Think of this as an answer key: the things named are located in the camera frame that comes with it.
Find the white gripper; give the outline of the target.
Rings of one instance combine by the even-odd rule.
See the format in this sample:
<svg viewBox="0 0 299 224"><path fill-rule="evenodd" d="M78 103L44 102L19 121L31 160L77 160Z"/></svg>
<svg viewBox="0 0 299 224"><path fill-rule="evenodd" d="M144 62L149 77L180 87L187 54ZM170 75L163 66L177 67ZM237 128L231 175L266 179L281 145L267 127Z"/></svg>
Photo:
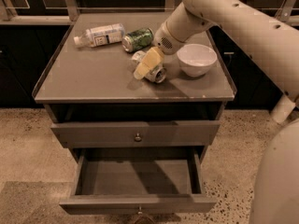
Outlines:
<svg viewBox="0 0 299 224"><path fill-rule="evenodd" d="M177 41L171 36L165 22L161 24L155 33L153 45L156 47L152 47L146 52L134 71L134 77L138 80L141 80L157 65L162 63L164 61L164 54L175 54L184 46L182 42Z"/></svg>

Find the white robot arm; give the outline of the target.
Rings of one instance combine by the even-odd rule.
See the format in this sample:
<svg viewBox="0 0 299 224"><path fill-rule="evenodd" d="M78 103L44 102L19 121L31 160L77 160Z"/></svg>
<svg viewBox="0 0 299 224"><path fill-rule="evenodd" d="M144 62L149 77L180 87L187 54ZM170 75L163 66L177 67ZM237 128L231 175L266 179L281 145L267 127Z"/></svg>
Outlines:
<svg viewBox="0 0 299 224"><path fill-rule="evenodd" d="M299 32L239 0L181 0L137 66L141 79L191 36L219 26L275 83L283 96L272 111L284 121L298 106ZM299 119L268 144L255 179L249 224L299 224Z"/></svg>

